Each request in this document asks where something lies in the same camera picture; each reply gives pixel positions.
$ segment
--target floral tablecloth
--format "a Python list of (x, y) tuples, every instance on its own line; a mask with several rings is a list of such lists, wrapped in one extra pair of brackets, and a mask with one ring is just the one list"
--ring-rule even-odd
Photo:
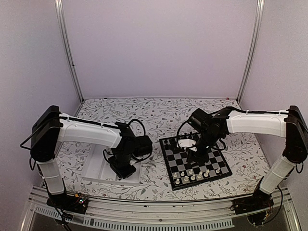
[[(230, 134), (225, 139), (223, 151), (233, 175), (221, 180), (202, 183), (190, 188), (172, 191), (167, 175), (159, 139), (176, 135), (181, 123), (196, 108), (213, 112), (222, 107), (239, 107), (235, 100), (212, 99), (95, 99), (86, 100), (78, 117), (100, 122), (128, 122), (141, 120), (153, 141), (153, 155), (141, 168), (140, 186), (123, 186), (86, 181), (81, 178), (83, 166), (91, 144), (65, 142), (58, 155), (60, 172), (68, 191), (78, 191), (93, 196), (130, 200), (198, 200), (223, 198), (251, 193), (264, 176), (269, 165), (254, 136), (250, 133)], [(139, 124), (132, 124), (137, 135), (142, 134)], [(182, 131), (191, 131), (184, 126)]]

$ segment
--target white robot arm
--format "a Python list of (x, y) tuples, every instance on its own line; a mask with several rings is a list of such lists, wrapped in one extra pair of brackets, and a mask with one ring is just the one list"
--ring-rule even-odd
[(289, 176), (297, 164), (304, 162), (308, 155), (308, 129), (296, 106), (275, 112), (243, 111), (226, 107), (212, 114), (197, 109), (184, 123), (190, 124), (201, 133), (197, 142), (177, 139), (178, 146), (190, 149), (188, 157), (190, 162), (208, 162), (210, 149), (230, 133), (251, 132), (286, 138), (282, 156), (260, 180), (254, 194), (233, 201), (233, 208), (237, 214), (271, 205), (271, 193)]
[(49, 195), (47, 204), (78, 213), (85, 213), (87, 203), (76, 203), (75, 198), (66, 193), (65, 185), (56, 163), (57, 154), (64, 141), (77, 141), (103, 145), (111, 148), (108, 159), (111, 169), (119, 178), (132, 175), (136, 168), (130, 164), (131, 158), (152, 153), (152, 141), (145, 135), (136, 137), (130, 129), (130, 123), (100, 123), (84, 120), (61, 113), (59, 107), (50, 106), (32, 127), (32, 134), (20, 146), (31, 139), (30, 154), (37, 162), (44, 178)]

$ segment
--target wire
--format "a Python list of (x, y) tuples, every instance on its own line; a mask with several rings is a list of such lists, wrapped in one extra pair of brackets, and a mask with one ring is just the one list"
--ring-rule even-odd
[(141, 161), (144, 161), (144, 160), (148, 159), (148, 158), (152, 155), (152, 153), (153, 153), (153, 152), (151, 152), (146, 158), (142, 158), (142, 159), (138, 159), (137, 157), (135, 157), (134, 154), (132, 154), (131, 157), (132, 157), (134, 160), (137, 160), (136, 163), (139, 163), (139, 162), (141, 162)]
[(44, 123), (42, 123), (28, 138), (26, 138), (20, 145), (19, 147), (23, 148), (23, 149), (27, 149), (31, 151), (31, 148), (29, 147), (25, 147), (24, 144), (28, 142), (29, 139), (31, 139), (38, 131), (41, 130), (42, 127), (44, 127), (46, 124), (48, 124), (50, 121), (55, 120), (55, 119), (67, 119), (66, 117), (62, 117), (62, 116), (58, 116), (58, 117), (53, 117), (50, 118), (46, 121), (44, 121)]
[(61, 214), (60, 211), (58, 210), (58, 208), (53, 203), (52, 199), (50, 199), (50, 202), (52, 203), (52, 206), (55, 208), (55, 210), (57, 211), (57, 213), (61, 217), (63, 228), (65, 228), (65, 230), (67, 230), (67, 231), (72, 231), (71, 228), (68, 226), (68, 222), (64, 218), (64, 217), (68, 218), (69, 216), (67, 216), (66, 213), (63, 210), (61, 210), (62, 211), (62, 214)]
[(31, 160), (32, 160), (32, 157), (30, 157), (30, 159), (29, 159), (29, 165), (30, 165), (30, 169), (33, 171), (34, 169), (35, 169), (35, 165), (36, 165), (36, 160), (34, 161), (34, 164), (32, 165), (32, 162), (31, 162)]
[(215, 112), (211, 112), (211, 113), (209, 113), (209, 115), (213, 115), (213, 114), (216, 114), (217, 112), (219, 112), (220, 110), (218, 110), (218, 111), (215, 111)]
[[(233, 111), (237, 111), (237, 112), (240, 112), (240, 113), (247, 113), (247, 114), (275, 114), (275, 115), (278, 115), (278, 114), (281, 114), (281, 115), (288, 115), (289, 113), (288, 112), (269, 112), (269, 111), (244, 111), (244, 110), (241, 110), (241, 109), (237, 109), (235, 107), (229, 107), (231, 108)], [(215, 111), (215, 112), (212, 112), (212, 113), (209, 113), (209, 115), (213, 115), (213, 114), (216, 114), (218, 113), (220, 110), (218, 111)]]
[(274, 220), (275, 217), (277, 217), (277, 215), (279, 214), (279, 212), (280, 212), (280, 210), (281, 210), (282, 203), (283, 203), (283, 192), (282, 192), (282, 190), (281, 190), (281, 188), (280, 188), (279, 186), (277, 186), (277, 188), (279, 189), (280, 194), (281, 194), (281, 201), (280, 201), (280, 206), (279, 206), (279, 208), (278, 208), (278, 211), (277, 211), (277, 213), (272, 217), (272, 219), (266, 220), (262, 225), (268, 224), (268, 223), (270, 223), (272, 220)]
[(297, 172), (298, 174), (301, 174), (302, 171), (303, 171), (303, 169), (304, 169), (304, 163), (303, 163), (303, 162), (302, 162), (302, 168), (300, 169), (300, 171), (298, 171), (298, 168), (297, 168), (297, 165), (296, 165), (296, 172)]
[(108, 160), (108, 159), (106, 158), (106, 156), (105, 156), (105, 152), (106, 152), (107, 154), (109, 154), (109, 153), (107, 152), (107, 150), (104, 149), (104, 150), (103, 150), (104, 159), (105, 159), (105, 161), (106, 161), (108, 164), (110, 164), (109, 160)]
[(138, 119), (132, 119), (131, 121), (129, 121), (128, 126), (130, 126), (130, 124), (133, 123), (133, 122), (137, 122), (141, 125), (141, 127), (143, 129), (143, 135), (145, 136), (145, 127), (144, 127), (143, 123)]
[(176, 140), (177, 140), (177, 145), (178, 145), (178, 147), (180, 147), (180, 145), (179, 145), (180, 130), (182, 129), (182, 127), (183, 127), (186, 123), (188, 123), (188, 120), (184, 121), (184, 122), (180, 125), (180, 127), (179, 127), (179, 129), (178, 129), (178, 131), (177, 131)]
[(226, 143), (224, 141), (222, 141), (221, 139), (219, 139), (219, 141), (222, 143), (223, 145), (223, 148), (219, 148), (217, 143), (215, 144), (216, 148), (215, 147), (212, 147), (212, 149), (216, 150), (216, 151), (223, 151), (226, 149)]

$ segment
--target white chess piece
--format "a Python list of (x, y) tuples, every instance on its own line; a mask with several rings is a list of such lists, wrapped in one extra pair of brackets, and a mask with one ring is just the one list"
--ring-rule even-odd
[(202, 171), (199, 172), (199, 174), (197, 175), (197, 178), (198, 178), (198, 179), (201, 179), (201, 178), (202, 178), (202, 173), (203, 173)]

